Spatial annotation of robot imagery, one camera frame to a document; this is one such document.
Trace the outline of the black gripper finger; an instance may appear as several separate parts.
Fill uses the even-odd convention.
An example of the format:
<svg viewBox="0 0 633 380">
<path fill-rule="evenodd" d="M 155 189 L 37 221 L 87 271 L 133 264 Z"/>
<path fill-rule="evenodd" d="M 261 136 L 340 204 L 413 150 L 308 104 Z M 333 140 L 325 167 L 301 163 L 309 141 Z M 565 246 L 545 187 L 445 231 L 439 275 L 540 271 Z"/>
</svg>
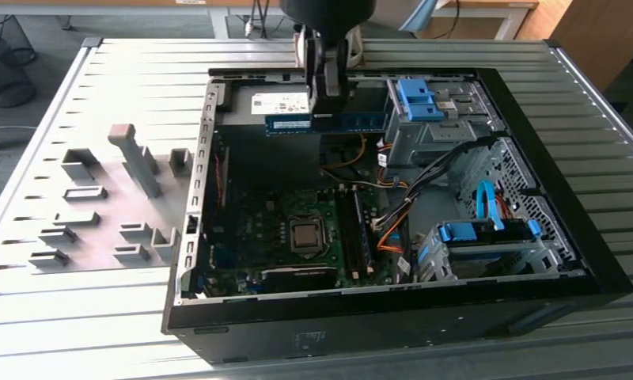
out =
<svg viewBox="0 0 633 380">
<path fill-rule="evenodd" d="M 311 113 L 339 113 L 348 101 L 347 80 L 348 42 L 316 37 L 311 72 Z"/>
<path fill-rule="evenodd" d="M 317 52 L 319 52 L 319 39 L 313 30 L 307 30 L 304 33 L 305 42 L 305 79 L 309 90 L 309 107 L 313 108 L 317 102 L 317 85 L 316 85 L 316 73 L 317 73 Z"/>
</svg>

